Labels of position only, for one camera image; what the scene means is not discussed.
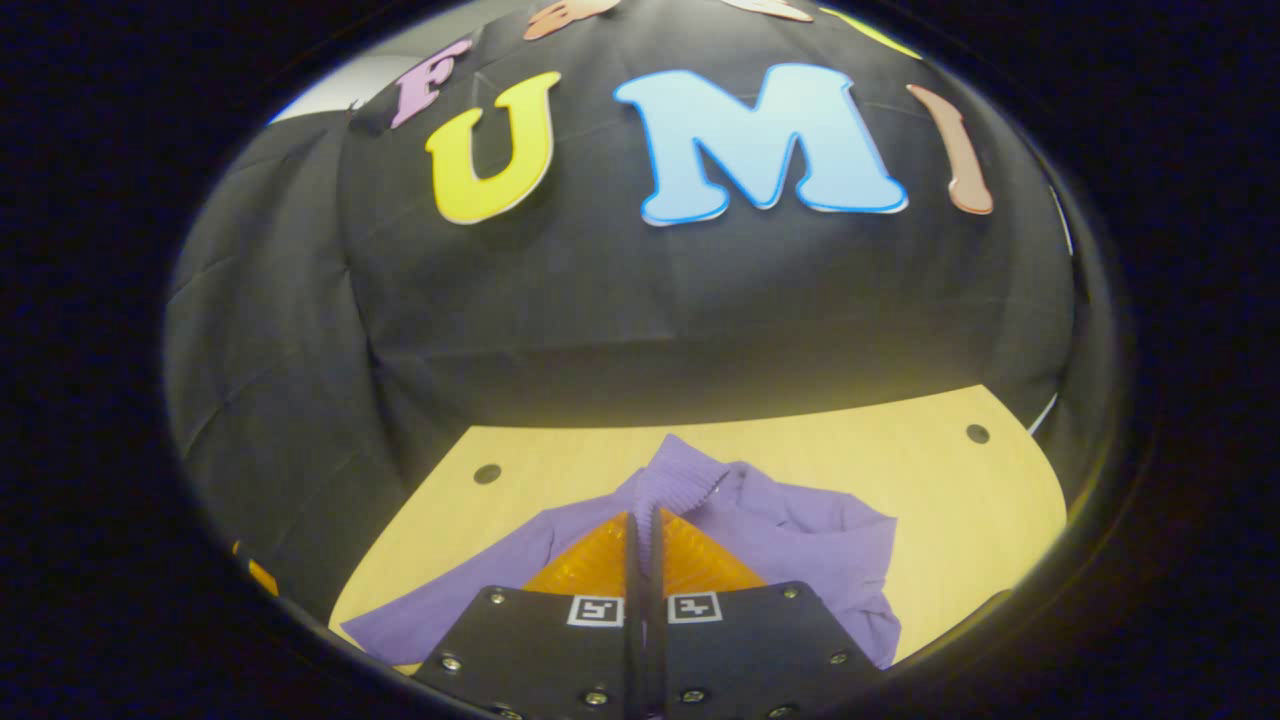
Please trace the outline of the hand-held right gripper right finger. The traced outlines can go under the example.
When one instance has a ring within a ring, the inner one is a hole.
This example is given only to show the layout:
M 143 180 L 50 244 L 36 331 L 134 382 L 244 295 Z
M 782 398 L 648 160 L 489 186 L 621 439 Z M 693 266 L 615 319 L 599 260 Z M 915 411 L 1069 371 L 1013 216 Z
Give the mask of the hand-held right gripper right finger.
M 650 518 L 652 717 L 818 719 L 879 680 L 809 584 L 745 585 L 689 523 Z

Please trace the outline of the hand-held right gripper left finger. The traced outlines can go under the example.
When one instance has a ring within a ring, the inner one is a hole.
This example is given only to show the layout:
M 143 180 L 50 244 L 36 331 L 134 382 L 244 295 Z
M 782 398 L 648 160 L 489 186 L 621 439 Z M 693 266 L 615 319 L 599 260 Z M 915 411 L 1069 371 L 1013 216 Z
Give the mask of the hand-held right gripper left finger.
M 618 512 L 524 588 L 484 585 L 412 678 L 500 719 L 634 719 L 635 521 Z

